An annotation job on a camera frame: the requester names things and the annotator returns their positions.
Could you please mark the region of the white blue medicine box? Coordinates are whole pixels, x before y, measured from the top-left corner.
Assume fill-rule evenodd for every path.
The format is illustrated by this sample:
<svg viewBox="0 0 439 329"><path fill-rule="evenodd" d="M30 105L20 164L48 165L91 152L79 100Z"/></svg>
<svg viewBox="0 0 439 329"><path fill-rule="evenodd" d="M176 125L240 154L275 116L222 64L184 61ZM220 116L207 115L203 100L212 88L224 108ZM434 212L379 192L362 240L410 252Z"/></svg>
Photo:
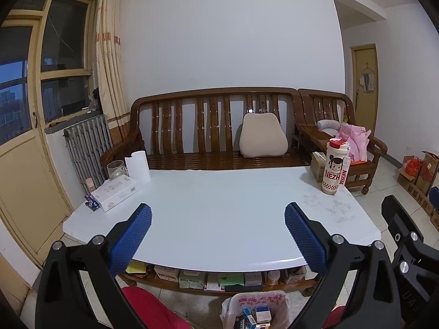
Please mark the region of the white blue medicine box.
<svg viewBox="0 0 439 329"><path fill-rule="evenodd" d="M258 325L268 324L272 320L272 314L268 305L259 305L253 309L253 315Z"/></svg>

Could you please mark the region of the grey neck pillow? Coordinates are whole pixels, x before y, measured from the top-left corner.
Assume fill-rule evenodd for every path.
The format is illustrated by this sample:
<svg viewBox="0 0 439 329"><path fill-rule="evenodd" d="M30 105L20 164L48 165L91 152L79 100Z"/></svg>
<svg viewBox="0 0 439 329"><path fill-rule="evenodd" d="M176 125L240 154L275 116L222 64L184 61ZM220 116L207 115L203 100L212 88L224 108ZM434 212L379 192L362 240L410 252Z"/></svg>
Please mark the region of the grey neck pillow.
<svg viewBox="0 0 439 329"><path fill-rule="evenodd" d="M335 137L341 128L341 124L337 120L319 120L316 125L320 132L324 132L331 137Z"/></svg>

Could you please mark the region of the cardboard boxes stack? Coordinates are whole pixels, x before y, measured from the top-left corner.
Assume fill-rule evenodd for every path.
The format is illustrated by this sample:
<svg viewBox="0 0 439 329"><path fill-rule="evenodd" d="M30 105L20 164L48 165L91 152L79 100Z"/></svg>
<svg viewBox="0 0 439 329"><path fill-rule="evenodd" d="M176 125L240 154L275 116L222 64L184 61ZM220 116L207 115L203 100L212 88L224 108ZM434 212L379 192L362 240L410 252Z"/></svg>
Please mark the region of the cardboard boxes stack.
<svg viewBox="0 0 439 329"><path fill-rule="evenodd" d="M429 202L429 191L438 180L438 155L423 151L421 160L415 156L405 156L398 169L398 183L414 198L438 229L438 212Z"/></svg>

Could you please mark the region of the white tissue box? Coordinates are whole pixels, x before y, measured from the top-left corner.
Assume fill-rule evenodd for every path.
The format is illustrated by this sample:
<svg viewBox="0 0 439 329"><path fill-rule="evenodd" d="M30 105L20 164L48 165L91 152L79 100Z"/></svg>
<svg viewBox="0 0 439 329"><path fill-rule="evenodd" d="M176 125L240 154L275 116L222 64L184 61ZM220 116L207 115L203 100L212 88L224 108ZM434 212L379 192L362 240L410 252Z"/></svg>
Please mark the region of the white tissue box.
<svg viewBox="0 0 439 329"><path fill-rule="evenodd" d="M101 209L108 212L137 191L137 182L129 176L121 175L115 179L106 180L90 195L86 195L85 205L92 211Z"/></svg>

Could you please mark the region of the glass jar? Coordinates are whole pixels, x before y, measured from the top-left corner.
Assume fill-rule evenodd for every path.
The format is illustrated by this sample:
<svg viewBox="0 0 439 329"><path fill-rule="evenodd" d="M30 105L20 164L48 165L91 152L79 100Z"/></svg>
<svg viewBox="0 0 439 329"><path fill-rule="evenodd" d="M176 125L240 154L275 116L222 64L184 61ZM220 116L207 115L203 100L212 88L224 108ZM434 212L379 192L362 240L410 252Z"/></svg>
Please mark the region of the glass jar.
<svg viewBox="0 0 439 329"><path fill-rule="evenodd" d="M125 166L125 163L122 160L114 160L110 162L106 166L106 170L108 172L110 180L113 180L123 175L125 176L128 175L127 167Z"/></svg>

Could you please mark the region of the beige back cushion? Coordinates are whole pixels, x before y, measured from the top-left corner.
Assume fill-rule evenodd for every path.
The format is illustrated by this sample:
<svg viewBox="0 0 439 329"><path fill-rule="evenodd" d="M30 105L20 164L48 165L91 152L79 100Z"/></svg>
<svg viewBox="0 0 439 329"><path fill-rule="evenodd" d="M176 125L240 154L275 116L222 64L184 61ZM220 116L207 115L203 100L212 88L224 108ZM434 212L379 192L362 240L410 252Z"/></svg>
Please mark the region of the beige back cushion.
<svg viewBox="0 0 439 329"><path fill-rule="evenodd" d="M288 150L288 141L273 113L247 113L240 134L240 153L245 158L280 157Z"/></svg>

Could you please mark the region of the large cartoon tumbler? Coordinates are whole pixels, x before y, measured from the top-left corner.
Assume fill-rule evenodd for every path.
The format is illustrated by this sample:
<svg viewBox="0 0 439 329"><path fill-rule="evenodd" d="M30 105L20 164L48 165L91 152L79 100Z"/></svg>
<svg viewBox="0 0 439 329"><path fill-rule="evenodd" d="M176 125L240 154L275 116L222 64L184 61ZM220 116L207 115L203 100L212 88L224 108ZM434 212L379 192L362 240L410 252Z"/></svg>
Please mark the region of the large cartoon tumbler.
<svg viewBox="0 0 439 329"><path fill-rule="evenodd" d="M347 140L330 138L322 177L322 191L328 195L337 193L342 184L341 178L345 163L350 159L350 145Z"/></svg>

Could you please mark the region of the wooden bench sofa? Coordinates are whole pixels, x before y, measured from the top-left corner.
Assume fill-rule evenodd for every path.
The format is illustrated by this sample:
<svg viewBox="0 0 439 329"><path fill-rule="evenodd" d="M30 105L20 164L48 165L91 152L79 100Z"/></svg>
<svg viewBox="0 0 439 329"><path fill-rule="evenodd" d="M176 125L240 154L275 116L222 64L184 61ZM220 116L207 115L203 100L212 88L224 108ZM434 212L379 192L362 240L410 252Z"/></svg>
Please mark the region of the wooden bench sofa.
<svg viewBox="0 0 439 329"><path fill-rule="evenodd" d="M280 157L244 158L235 148L232 102L244 111L280 116L280 102L292 101L292 88L228 87L177 91L137 99L129 132L100 158L102 166L145 151L153 170L234 170L309 165L296 148Z"/></svg>

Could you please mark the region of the yellow door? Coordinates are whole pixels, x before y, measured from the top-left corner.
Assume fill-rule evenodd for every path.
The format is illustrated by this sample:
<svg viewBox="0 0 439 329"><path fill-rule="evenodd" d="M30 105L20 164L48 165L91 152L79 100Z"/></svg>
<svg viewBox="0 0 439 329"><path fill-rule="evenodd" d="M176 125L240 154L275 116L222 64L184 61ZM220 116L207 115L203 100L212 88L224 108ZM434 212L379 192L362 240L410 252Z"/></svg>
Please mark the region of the yellow door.
<svg viewBox="0 0 439 329"><path fill-rule="evenodd" d="M376 45L352 47L352 89L357 124L371 130L376 128L379 100L379 73Z"/></svg>

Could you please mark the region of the white red trash bag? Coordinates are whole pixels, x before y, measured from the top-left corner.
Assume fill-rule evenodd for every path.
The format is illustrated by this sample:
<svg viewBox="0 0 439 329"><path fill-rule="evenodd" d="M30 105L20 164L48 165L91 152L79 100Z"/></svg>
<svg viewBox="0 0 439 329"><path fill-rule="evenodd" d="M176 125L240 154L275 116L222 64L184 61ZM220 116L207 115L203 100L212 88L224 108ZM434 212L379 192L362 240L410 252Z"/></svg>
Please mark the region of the white red trash bag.
<svg viewBox="0 0 439 329"><path fill-rule="evenodd" d="M282 290L239 293L222 303L223 328L234 328L244 320L244 328L288 328L292 324L289 298Z"/></svg>

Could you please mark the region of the beige curtain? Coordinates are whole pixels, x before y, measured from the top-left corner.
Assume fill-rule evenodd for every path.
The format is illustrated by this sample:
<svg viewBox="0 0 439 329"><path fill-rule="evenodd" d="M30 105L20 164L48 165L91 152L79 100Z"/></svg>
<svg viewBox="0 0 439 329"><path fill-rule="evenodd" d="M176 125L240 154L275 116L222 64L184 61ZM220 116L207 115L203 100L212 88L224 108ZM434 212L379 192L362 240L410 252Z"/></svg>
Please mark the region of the beige curtain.
<svg viewBox="0 0 439 329"><path fill-rule="evenodd" d="M97 0L95 49L97 81L103 113L113 143L122 141L130 126L130 107L123 87L120 53L120 0Z"/></svg>

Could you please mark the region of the blue cartoon medicine box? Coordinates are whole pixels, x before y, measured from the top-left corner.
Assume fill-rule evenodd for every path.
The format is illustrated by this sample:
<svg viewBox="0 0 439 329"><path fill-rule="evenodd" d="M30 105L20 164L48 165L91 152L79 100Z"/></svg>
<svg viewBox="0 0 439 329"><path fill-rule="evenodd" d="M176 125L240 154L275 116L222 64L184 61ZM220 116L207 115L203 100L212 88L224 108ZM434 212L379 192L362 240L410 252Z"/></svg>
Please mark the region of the blue cartoon medicine box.
<svg viewBox="0 0 439 329"><path fill-rule="evenodd" d="M248 309L248 307L243 308L243 315L245 320L244 328L246 329L255 329L257 322L255 318L253 317L252 311Z"/></svg>

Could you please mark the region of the grey radiator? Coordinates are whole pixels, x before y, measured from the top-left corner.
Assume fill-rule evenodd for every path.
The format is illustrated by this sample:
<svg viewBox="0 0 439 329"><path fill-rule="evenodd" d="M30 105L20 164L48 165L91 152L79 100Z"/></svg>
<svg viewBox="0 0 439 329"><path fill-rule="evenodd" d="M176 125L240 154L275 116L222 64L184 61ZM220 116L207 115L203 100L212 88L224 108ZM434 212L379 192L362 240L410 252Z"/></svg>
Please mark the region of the grey radiator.
<svg viewBox="0 0 439 329"><path fill-rule="evenodd" d="M108 178L100 157L112 146L107 118L100 114L64 129L68 154L83 192L90 194L86 180L91 178L97 188Z"/></svg>

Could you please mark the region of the brown drink cartons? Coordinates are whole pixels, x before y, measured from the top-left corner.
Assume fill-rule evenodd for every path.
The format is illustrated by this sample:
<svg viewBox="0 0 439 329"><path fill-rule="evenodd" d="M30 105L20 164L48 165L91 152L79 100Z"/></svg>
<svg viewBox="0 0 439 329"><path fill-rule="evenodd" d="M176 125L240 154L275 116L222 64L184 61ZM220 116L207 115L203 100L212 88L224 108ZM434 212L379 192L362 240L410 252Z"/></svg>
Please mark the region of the brown drink cartons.
<svg viewBox="0 0 439 329"><path fill-rule="evenodd" d="M313 152L311 154L310 168L316 181L321 183L323 180L324 169L326 165L326 155L324 152Z"/></svg>

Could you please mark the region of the white paper roll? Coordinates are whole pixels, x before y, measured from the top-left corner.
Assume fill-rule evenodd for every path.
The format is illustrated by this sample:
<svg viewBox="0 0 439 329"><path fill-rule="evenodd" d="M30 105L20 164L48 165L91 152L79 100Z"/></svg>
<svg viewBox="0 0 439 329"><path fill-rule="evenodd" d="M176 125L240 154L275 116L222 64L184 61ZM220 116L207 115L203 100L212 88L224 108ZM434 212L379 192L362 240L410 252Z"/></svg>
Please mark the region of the white paper roll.
<svg viewBox="0 0 439 329"><path fill-rule="evenodd" d="M133 152L130 157L125 158L125 164L132 179L140 183L150 181L150 168L145 151Z"/></svg>

